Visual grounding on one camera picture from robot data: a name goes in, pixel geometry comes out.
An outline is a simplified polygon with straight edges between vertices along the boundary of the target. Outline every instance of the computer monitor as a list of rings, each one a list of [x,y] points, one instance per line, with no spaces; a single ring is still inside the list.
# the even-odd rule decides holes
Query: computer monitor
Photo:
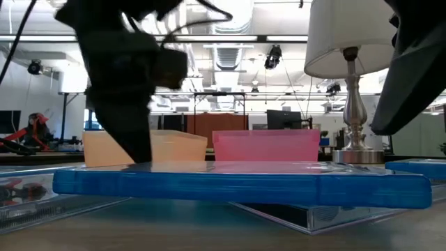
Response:
[[[0,134],[11,134],[19,130],[21,111],[0,111]]]
[[[269,130],[302,129],[302,117],[300,112],[267,110]]]

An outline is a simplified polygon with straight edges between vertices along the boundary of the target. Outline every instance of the desk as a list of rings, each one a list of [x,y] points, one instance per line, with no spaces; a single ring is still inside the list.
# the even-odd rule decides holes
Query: desk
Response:
[[[444,250],[446,204],[308,236],[229,204],[132,199],[0,236],[7,251]]]

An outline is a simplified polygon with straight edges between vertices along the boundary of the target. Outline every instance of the pink plastic bin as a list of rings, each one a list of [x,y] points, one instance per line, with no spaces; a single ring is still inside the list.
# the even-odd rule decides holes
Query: pink plastic bin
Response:
[[[317,161],[319,130],[215,131],[216,161]]]

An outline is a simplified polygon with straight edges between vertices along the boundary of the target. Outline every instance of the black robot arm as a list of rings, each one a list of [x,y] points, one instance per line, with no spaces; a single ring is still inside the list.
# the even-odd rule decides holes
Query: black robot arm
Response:
[[[179,89],[187,77],[187,55],[164,48],[171,42],[166,36],[161,46],[148,33],[126,29],[123,14],[130,23],[148,14],[157,19],[173,10],[182,0],[68,0],[56,13],[56,19],[71,26],[77,36],[91,87],[87,102],[95,110],[98,122],[136,162],[150,162],[151,141],[148,104],[156,86]],[[194,24],[232,20],[205,0],[210,10],[220,12],[223,20],[196,21]]]

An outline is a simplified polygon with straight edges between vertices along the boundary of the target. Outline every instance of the silver lamp base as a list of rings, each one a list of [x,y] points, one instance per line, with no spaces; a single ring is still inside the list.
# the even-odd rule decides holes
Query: silver lamp base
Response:
[[[348,164],[383,164],[384,151],[375,150],[339,150],[333,151],[333,162]]]

